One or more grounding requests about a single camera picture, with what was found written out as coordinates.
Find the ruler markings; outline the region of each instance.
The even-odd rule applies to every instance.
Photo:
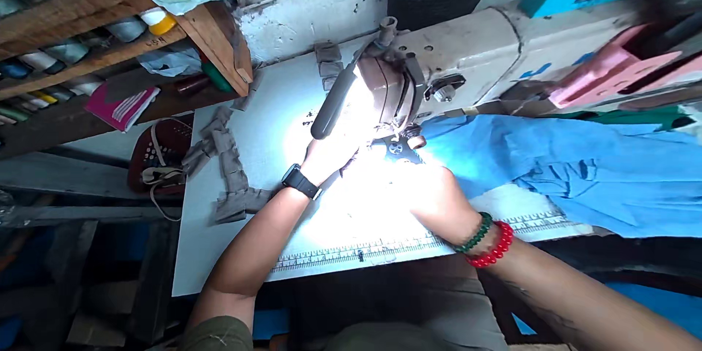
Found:
[[[514,231],[520,234],[539,230],[553,230],[573,223],[559,211],[504,218],[501,221],[510,224]],[[443,245],[443,240],[430,232],[427,232],[425,237],[421,238],[387,241],[376,239],[347,246],[323,248],[280,256],[271,272],[276,273],[356,260],[363,261],[367,258],[394,255],[426,248],[437,248]]]

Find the pink object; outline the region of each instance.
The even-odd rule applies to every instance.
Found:
[[[693,57],[690,61],[675,70],[667,73],[663,77],[655,80],[649,85],[642,87],[637,93],[646,92],[647,90],[655,90],[660,87],[673,85],[676,83],[689,83],[695,80],[702,79],[702,54]]]
[[[549,100],[560,109],[602,101],[680,56],[677,51],[642,60],[627,51],[624,46],[647,26],[629,28],[608,42],[560,80]]]
[[[93,92],[85,105],[85,110],[93,113],[113,128],[126,132],[159,92],[161,90],[154,86],[126,99],[108,103],[107,85],[103,83]]]

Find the wristwatch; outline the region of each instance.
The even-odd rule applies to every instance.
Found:
[[[297,163],[290,166],[288,172],[283,176],[283,185],[297,189],[312,200],[316,200],[321,193],[321,188],[303,176],[303,173],[300,172],[300,165]]]

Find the pink plastic part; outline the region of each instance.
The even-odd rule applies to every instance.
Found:
[[[671,52],[641,60],[623,46],[647,25],[629,28],[608,42],[593,59],[560,80],[549,100],[558,108],[596,103],[680,56]]]
[[[646,92],[647,90],[655,90],[660,87],[670,84],[672,81],[684,76],[685,74],[693,73],[695,71],[702,71],[702,54],[697,55],[697,57],[683,64],[679,68],[671,71],[670,73],[660,77],[649,85],[642,87],[637,91],[637,93]]]

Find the red beaded bracelet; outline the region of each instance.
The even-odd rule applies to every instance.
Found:
[[[490,266],[497,262],[497,259],[503,257],[505,252],[510,249],[512,239],[514,238],[514,231],[512,230],[512,227],[506,222],[502,221],[495,221],[494,224],[499,226],[502,230],[500,241],[497,242],[497,245],[491,252],[483,253],[477,257],[466,256],[465,260],[467,260],[471,266],[477,267],[478,269]]]

